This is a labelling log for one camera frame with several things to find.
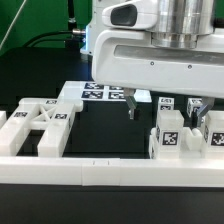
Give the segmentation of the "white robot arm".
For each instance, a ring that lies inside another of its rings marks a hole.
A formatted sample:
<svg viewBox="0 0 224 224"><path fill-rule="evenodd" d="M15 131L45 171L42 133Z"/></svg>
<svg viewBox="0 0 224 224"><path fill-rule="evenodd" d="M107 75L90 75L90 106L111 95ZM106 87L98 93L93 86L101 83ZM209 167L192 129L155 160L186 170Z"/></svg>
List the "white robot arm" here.
<svg viewBox="0 0 224 224"><path fill-rule="evenodd" d="M92 0L83 54L91 75L119 86L131 110L137 89L199 96L201 120L224 99L224 18L216 0Z"/></svg>

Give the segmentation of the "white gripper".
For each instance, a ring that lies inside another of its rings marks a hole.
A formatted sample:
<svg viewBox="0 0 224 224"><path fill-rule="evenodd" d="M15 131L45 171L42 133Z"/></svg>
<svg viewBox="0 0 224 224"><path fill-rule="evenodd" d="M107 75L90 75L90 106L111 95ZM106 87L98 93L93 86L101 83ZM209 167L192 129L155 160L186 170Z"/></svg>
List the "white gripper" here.
<svg viewBox="0 0 224 224"><path fill-rule="evenodd" d="M135 89L224 98L224 22L215 0L128 0L105 8L92 77L124 87L129 117Z"/></svg>

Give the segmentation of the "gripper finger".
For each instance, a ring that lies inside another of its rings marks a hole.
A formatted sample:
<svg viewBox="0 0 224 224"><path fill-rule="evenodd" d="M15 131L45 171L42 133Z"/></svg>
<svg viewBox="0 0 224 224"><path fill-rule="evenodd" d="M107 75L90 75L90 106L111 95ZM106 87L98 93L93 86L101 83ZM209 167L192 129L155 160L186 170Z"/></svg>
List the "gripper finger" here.
<svg viewBox="0 0 224 224"><path fill-rule="evenodd" d="M193 113L192 127L197 128L202 124L202 118L214 106L215 99L213 97L202 97L199 108Z"/></svg>

